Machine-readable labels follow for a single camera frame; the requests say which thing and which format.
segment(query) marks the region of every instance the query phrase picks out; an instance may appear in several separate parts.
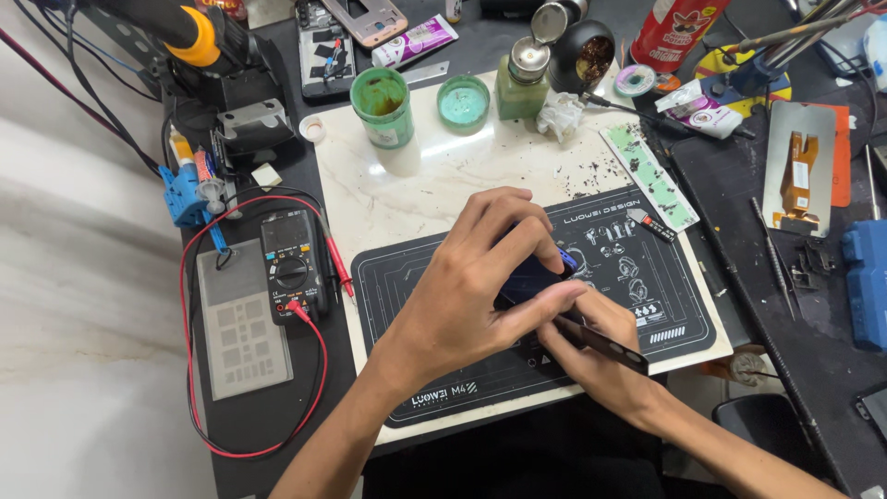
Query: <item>red can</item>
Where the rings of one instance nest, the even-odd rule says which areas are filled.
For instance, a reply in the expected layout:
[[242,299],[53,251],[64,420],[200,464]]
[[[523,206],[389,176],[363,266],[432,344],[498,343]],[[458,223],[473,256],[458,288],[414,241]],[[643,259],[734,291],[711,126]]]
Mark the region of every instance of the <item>red can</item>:
[[714,24],[730,0],[656,0],[637,39],[632,59],[656,73],[672,73]]

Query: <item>left hand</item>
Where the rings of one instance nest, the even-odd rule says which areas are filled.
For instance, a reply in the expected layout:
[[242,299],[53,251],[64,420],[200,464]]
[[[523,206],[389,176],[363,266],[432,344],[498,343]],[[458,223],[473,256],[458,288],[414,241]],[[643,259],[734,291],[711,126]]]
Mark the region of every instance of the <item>left hand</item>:
[[[581,281],[555,284],[507,312],[493,310],[502,285],[530,254],[552,272],[563,272],[551,222],[530,199],[529,190],[514,187],[468,198],[404,308],[373,347],[365,371],[409,397],[570,309],[587,291]],[[497,242],[514,222],[518,226]]]

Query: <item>white marble surface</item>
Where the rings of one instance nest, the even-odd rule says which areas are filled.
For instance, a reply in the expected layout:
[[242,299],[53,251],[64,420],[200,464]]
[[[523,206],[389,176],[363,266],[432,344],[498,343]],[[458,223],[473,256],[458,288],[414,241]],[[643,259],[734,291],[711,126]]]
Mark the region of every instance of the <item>white marble surface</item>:
[[[613,92],[616,63],[601,82],[606,99],[633,107]],[[320,114],[326,137],[316,144],[318,166],[328,200],[326,210],[346,268],[361,251],[439,234],[450,230],[469,195],[497,186],[526,187],[533,202],[549,206],[574,195],[597,194],[632,183],[601,138],[602,128],[638,121],[624,111],[588,109],[576,135],[558,144],[542,136],[534,120],[501,122],[494,94],[495,71],[478,75],[490,88],[486,125],[474,135],[460,136],[440,122],[436,94],[440,85],[411,93],[415,136],[405,147],[383,151],[373,147],[351,107]],[[686,236],[680,244],[695,262]],[[699,289],[706,290],[697,265],[691,265]],[[663,372],[728,355],[732,349],[711,297],[703,301],[715,322],[718,340],[706,352],[651,366]],[[366,364],[366,350],[357,308],[345,307],[357,372]],[[502,402],[397,430],[383,427],[377,444],[530,407],[581,392],[576,385]]]

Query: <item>digital multimeter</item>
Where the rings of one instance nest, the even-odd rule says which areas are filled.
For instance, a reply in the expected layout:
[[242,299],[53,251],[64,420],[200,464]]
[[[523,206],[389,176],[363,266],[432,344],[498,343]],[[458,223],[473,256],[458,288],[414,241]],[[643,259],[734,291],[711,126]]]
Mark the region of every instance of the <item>digital multimeter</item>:
[[316,321],[326,314],[326,288],[321,272],[323,252],[313,217],[307,210],[278,212],[262,221],[262,250],[271,299],[271,318],[279,326],[300,322],[287,308],[296,300]]

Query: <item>small white cap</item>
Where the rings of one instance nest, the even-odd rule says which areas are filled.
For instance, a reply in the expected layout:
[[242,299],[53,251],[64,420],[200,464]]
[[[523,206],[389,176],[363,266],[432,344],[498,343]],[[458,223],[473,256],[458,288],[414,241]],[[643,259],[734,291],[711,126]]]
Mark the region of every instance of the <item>small white cap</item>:
[[[260,186],[276,186],[280,182],[283,182],[283,178],[277,174],[277,171],[274,170],[274,167],[269,163],[265,163],[253,170],[253,178],[255,178],[255,181],[258,182]],[[265,192],[270,190],[270,187],[264,188]]]
[[299,122],[299,133],[309,142],[319,142],[326,137],[326,128],[317,115],[305,116]]

